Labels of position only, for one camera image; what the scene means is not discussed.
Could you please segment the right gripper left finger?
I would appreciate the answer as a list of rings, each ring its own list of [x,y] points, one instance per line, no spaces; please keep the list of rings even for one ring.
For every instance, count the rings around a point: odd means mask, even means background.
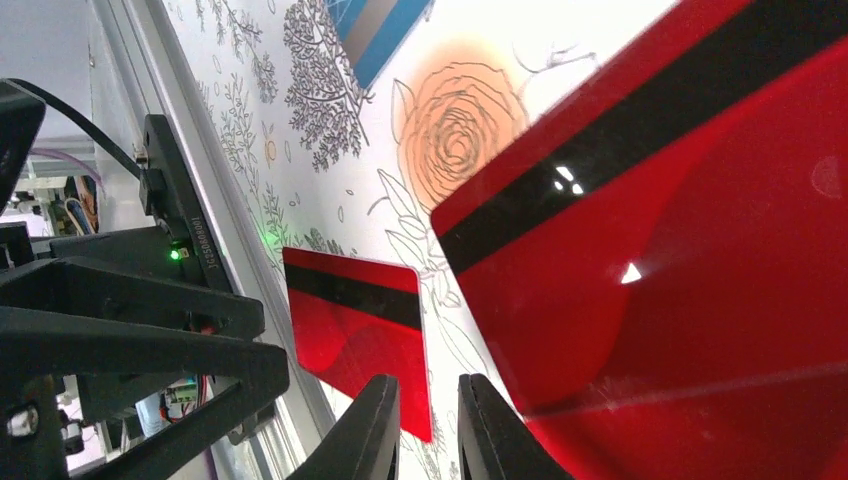
[[[289,480],[388,480],[398,477],[400,387],[376,375]]]

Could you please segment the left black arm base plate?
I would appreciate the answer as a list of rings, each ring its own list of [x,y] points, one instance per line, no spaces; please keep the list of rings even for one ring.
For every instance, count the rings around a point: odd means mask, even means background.
[[[152,258],[162,264],[159,273],[231,293],[218,244],[165,115],[145,116],[142,147],[136,158],[139,197],[158,228]]]

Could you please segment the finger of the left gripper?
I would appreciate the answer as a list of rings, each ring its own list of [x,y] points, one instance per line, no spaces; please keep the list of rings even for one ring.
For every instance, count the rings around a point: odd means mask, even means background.
[[[252,333],[254,299],[123,273],[80,258],[38,260],[1,276],[1,475],[65,479],[54,381],[66,375],[188,374],[232,385],[185,419],[91,472],[94,479],[166,478],[288,388],[286,352],[244,339],[153,324],[165,312],[223,318]]]

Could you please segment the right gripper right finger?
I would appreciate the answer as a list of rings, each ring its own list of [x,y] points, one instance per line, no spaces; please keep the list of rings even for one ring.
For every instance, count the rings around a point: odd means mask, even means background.
[[[458,447],[463,479],[572,480],[482,374],[458,384]]]

